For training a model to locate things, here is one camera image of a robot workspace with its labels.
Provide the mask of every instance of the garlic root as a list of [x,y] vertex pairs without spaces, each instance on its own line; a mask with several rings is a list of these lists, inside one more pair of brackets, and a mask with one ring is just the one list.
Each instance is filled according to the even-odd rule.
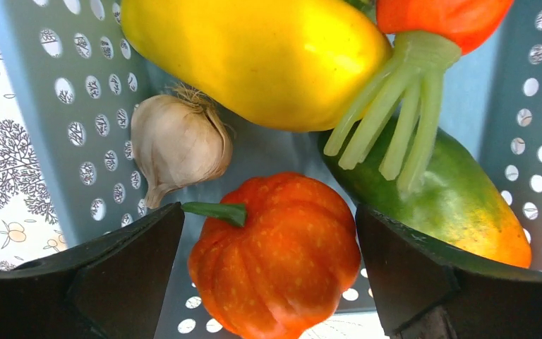
[[145,204],[157,208],[166,194],[221,177],[233,145],[215,103],[197,90],[174,86],[141,102],[132,116],[131,141],[148,183]]

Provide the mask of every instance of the produce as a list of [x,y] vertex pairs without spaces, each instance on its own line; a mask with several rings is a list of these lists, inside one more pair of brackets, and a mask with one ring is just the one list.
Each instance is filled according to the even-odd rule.
[[336,126],[391,55],[342,0],[124,0],[132,47],[244,119],[307,132]]
[[185,86],[140,103],[131,122],[138,169],[148,183],[145,205],[159,207],[165,194],[221,177],[233,146],[214,103]]
[[[188,259],[211,316],[244,339],[298,339],[334,314],[361,263],[354,219],[338,193],[282,172],[245,181],[221,203],[231,204],[226,219],[234,221],[243,204],[243,227],[207,218]],[[223,207],[200,214],[219,217]]]
[[[379,171],[387,180],[397,178],[400,191],[414,190],[433,151],[444,73],[493,34],[512,2],[377,0],[378,27],[386,34],[395,34],[393,57],[370,77],[351,102],[328,139],[324,154],[335,156],[353,123],[364,114],[360,128],[338,160],[342,169],[353,169],[366,159],[392,108],[402,99],[397,130]],[[418,133],[404,163],[417,119]]]
[[[347,141],[361,124],[355,124]],[[339,166],[341,153],[323,155],[352,200],[465,251],[528,268],[531,248],[518,219],[466,148],[443,130],[438,129],[433,157],[421,177],[423,184],[415,191],[402,193],[394,181],[381,175],[378,167],[397,126],[397,118],[389,119],[375,147],[353,170]],[[320,134],[321,153],[330,134]]]

